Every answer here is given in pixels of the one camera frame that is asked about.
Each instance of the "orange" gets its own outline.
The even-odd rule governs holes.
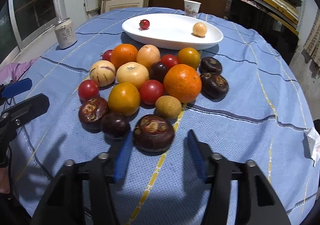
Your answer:
[[[110,57],[112,64],[119,68],[121,65],[136,61],[138,50],[132,44],[120,44],[113,49]]]
[[[200,54],[194,48],[183,48],[177,56],[181,64],[186,64],[194,69],[198,68],[200,63]]]
[[[114,112],[130,116],[138,110],[139,105],[140,93],[131,83],[120,83],[110,92],[108,106]]]
[[[196,70],[185,64],[173,66],[164,77],[166,92],[182,103],[189,103],[199,95],[202,84]]]

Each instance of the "purple fabric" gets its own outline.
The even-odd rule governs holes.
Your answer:
[[[8,84],[10,81],[16,82],[25,71],[33,65],[38,58],[24,63],[9,63],[0,71],[0,84]]]

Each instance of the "bolt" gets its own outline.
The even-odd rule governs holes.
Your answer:
[[[219,153],[213,153],[211,157],[212,157],[214,160],[220,160],[220,159],[222,159],[222,156],[221,156],[221,154],[219,154]]]
[[[65,166],[73,166],[74,164],[75,164],[75,161],[73,161],[73,160],[71,160],[71,159],[66,160],[66,161],[64,162],[64,165],[65,165]]]
[[[247,165],[250,166],[250,167],[254,167],[254,166],[256,166],[256,163],[255,163],[254,160],[248,160],[247,161]]]
[[[98,155],[98,157],[100,159],[107,159],[109,157],[109,154],[108,153],[101,153],[101,154]]]

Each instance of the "glass pane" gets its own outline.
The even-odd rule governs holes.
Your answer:
[[[53,0],[13,0],[13,8],[22,40],[56,17]]]
[[[0,11],[0,63],[7,55],[18,46],[14,33],[12,31],[8,1]]]

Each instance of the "white paper cup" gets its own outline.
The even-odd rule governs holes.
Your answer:
[[[184,0],[184,12],[186,16],[196,17],[199,9],[200,9],[201,3],[190,1],[190,0]]]

